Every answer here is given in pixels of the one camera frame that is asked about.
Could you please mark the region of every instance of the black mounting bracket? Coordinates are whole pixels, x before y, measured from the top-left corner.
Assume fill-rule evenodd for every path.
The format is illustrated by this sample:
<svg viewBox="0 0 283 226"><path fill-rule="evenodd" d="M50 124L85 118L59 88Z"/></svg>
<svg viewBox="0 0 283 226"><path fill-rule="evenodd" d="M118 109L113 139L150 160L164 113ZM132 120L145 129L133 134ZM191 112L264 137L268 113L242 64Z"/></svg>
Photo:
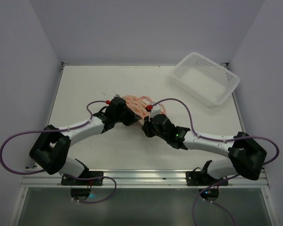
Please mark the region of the black mounting bracket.
<svg viewBox="0 0 283 226"><path fill-rule="evenodd" d="M212 160L207 161L201 171L188 171L185 173L185 179L187 181L187 186L210 186L214 183L224 180L223 178L214 179L208 174L208 166ZM228 186L228 181L225 181L219 186Z"/></svg>
<svg viewBox="0 0 283 226"><path fill-rule="evenodd" d="M188 150L183 142L184 136L191 129L175 126L164 114L155 115L151 121L145 117L141 129L147 137L158 136L173 148Z"/></svg>
<svg viewBox="0 0 283 226"><path fill-rule="evenodd" d="M214 183L217 183L218 181L224 180L222 179L211 179L210 181L204 181L204 180L197 180L195 178L200 178L201 177L201 172L199 171L187 171L185 173L185 179L187 181L187 186L210 186ZM224 182L219 184L219 186L228 186L228 182Z"/></svg>
<svg viewBox="0 0 283 226"><path fill-rule="evenodd" d="M84 173L83 178L95 178L102 177L104 175L103 171L88 171ZM96 180L76 180L64 175L61 180L61 185L64 186L102 186L103 178Z"/></svg>

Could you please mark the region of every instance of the glass panel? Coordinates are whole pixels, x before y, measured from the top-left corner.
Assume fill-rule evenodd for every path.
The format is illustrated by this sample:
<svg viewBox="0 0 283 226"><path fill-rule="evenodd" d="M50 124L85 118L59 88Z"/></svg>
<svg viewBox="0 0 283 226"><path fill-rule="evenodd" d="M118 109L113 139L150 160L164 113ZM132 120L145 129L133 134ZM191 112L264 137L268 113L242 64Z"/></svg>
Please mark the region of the glass panel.
<svg viewBox="0 0 283 226"><path fill-rule="evenodd" d="M110 189L92 188L103 198ZM191 226L191 207L197 189L119 188L108 201L83 204L70 201L69 188L29 188L19 225L27 226ZM235 217L238 226L270 226L261 189L221 189L217 202ZM229 215L218 206L196 206L199 226L231 226Z"/></svg>

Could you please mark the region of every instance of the red connector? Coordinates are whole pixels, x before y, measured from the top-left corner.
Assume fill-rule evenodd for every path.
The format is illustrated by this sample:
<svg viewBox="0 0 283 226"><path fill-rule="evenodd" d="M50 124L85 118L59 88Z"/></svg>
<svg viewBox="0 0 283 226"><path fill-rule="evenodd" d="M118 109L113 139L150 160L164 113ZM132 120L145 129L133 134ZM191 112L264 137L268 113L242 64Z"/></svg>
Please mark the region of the red connector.
<svg viewBox="0 0 283 226"><path fill-rule="evenodd" d="M152 109L153 109L153 106L152 106L152 105L148 105L148 106L146 106L146 110L147 110L147 112L150 112Z"/></svg>

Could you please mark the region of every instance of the wire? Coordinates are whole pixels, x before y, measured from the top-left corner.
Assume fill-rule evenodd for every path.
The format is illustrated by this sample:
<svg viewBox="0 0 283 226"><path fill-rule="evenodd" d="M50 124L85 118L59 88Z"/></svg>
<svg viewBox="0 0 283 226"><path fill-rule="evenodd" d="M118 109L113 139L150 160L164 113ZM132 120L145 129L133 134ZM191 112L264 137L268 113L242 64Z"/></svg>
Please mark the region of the wire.
<svg viewBox="0 0 283 226"><path fill-rule="evenodd" d="M89 103L86 108L87 108L87 111L89 112L90 114L90 120L92 119L93 117L93 114L92 112L89 110L89 106L94 104L94 103L105 103L106 101L103 101L103 100L97 100L97 101L93 101L91 103ZM70 130L73 130L73 129L78 129L78 128L81 128L83 126L86 126L87 124L89 124L89 121L87 120L86 122L84 122L83 124L81 125L78 125L78 126L74 126L74 127L71 127L69 128ZM18 174L18 175L31 175L31 174L36 174L36 173L41 173L41 172L44 172L45 170L38 170L38 171L34 171L34 172L19 172L19 171L15 171L13 169L11 169L10 167L8 167L4 160L3 160L3 149L4 149L4 146L13 138L15 137L18 137L20 135L24 135L24 134L32 134L32 133L58 133L58 132L66 132L68 131L68 129L55 129L55 130L30 130L30 131L24 131L24 132L20 132L20 133L16 133L10 137L8 137L1 145L0 147L0 163L1 165L3 166L4 169L6 169L7 171L11 172L11 173L14 173L14 174Z"/></svg>
<svg viewBox="0 0 283 226"><path fill-rule="evenodd" d="M99 203L99 202L106 201L107 199L111 198L111 197L114 195L115 191L117 190L117 182L116 182L113 178L111 178L111 177L101 176L101 177L94 177L94 178L77 178L77 177L73 177L73 176L71 176L71 175L66 175L66 176L67 176L67 177L70 177L70 178L73 178L73 179L76 179L76 180L90 180L90 181L96 180L96 179L104 179L104 178L107 178L107 179L110 179L110 180L112 180L112 181L114 182L114 189L113 189L113 191L111 192L111 194L108 195L106 198L103 198L103 199L97 200L97 201L92 201L92 202L76 199L76 200L78 200L79 202L82 202L82 203L95 204L95 203Z"/></svg>
<svg viewBox="0 0 283 226"><path fill-rule="evenodd" d="M190 112L188 106L187 106L184 102L182 102L181 100L176 99L176 98L166 98L166 99L162 99L162 100L160 100L160 101L154 103L152 106L158 105L158 104L160 104L160 103L162 103L162 102L164 102L164 101L167 101L167 100L174 100L174 101L177 101L177 102L181 103L181 104L185 107L185 109L186 109L187 112L188 112L189 118L190 118L191 130L192 130L192 132L197 136L198 133L196 132L196 130L195 130L194 126L193 126L193 120L192 120L191 112ZM224 140L221 140L221 139L214 139L214 138L205 137L205 136L202 136L202 135L200 135L199 138L202 138L202 139L205 139L205 140L210 140L210 141L216 141L216 142L224 142ZM270 160L266 161L266 162L264 163L264 165L269 164L269 163L271 163L272 161L274 161L274 160L279 156L279 154L280 154L279 146L278 146L274 141L272 141L271 139L266 138L266 137L259 137L259 136L238 137L238 138L228 139L228 140L226 140L225 142L232 142L232 141L245 140L245 139L261 139L261 140L268 141L268 142L270 142L272 145L275 146L276 154L274 155L273 158L271 158ZM219 181L219 182L217 182L217 183L215 183L215 184L213 184L213 185L210 185L210 186L208 186L207 188L203 189L203 190L197 195L197 197L196 197L196 199L195 199L195 201L194 201L194 203L193 203L193 207L192 207L192 217L193 217L193 221L194 221L195 226L198 225L197 222L196 222L196 218L195 218L195 206L196 206L196 202L197 202L197 200L199 199L200 195L201 195L203 192L205 192L205 191L209 190L210 188L212 188L213 186L218 186L218 185L220 185L220 184L223 183L223 182L226 182L226 181L228 181L228 180L230 180L230 179L236 178L237 176L239 176L239 175L235 175L235 176L229 177L229 178L227 178L227 179L225 179L225 180L222 180L222 181ZM233 218L232 214L231 214L225 207L223 207L222 205L220 205L220 204L218 204L218 203L215 203L215 202L213 202L213 204L215 204L216 206L218 206L218 207L224 209L224 210L230 215L230 217L231 217L231 219L232 219L232 221L233 221L233 225L234 225L234 226L236 225L235 219Z"/></svg>

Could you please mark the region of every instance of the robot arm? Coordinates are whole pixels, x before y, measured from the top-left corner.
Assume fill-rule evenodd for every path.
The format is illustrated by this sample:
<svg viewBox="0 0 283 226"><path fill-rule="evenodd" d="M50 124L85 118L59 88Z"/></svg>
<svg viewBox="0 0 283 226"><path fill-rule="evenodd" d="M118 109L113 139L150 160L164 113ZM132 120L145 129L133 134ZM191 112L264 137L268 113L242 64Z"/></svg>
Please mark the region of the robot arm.
<svg viewBox="0 0 283 226"><path fill-rule="evenodd" d="M59 172L73 177L88 178L90 176L87 166L77 159L67 157L70 146L87 137L107 132L114 128L116 123L121 122L130 126L140 119L140 116L127 107L124 99L114 97L105 112L95 113L91 120L88 120L89 123L83 127L71 129L86 123L86 120L59 128L67 129L66 132L41 133L29 155L49 174ZM49 125L45 129L57 128Z"/></svg>
<svg viewBox="0 0 283 226"><path fill-rule="evenodd" d="M194 172L200 183L210 185L223 177L240 174L258 180L266 157L266 151L253 139L227 140L249 136L239 132L236 136L216 136L194 134L189 128L178 127L171 123L164 114L159 114L159 106L151 110L150 117L145 118L142 130L147 137L158 136L176 149L203 150L224 156L218 161L207 161L202 171Z"/></svg>
<svg viewBox="0 0 283 226"><path fill-rule="evenodd" d="M240 174L245 178L257 180L259 178L266 151L253 139L226 142L228 139L248 136L239 132L236 136L205 135L214 139L223 140L216 142L200 138L200 134L193 134L189 128L178 127L171 123L168 117L160 113L158 105L151 108L149 117L144 118L142 130L147 137L158 136L175 149L203 150L224 156L218 161L207 161L202 171L195 172L194 178L204 184L213 184L218 179L229 175ZM88 178L89 169L80 161L67 157L70 146L87 137L104 133L114 127L116 123L130 126L141 117L131 111L126 101L114 97L105 112L94 114L89 123L78 129L70 129L86 122L79 122L69 127L62 133L42 133L30 151L34 159L49 174L57 172L73 177ZM47 126L45 129L57 129Z"/></svg>

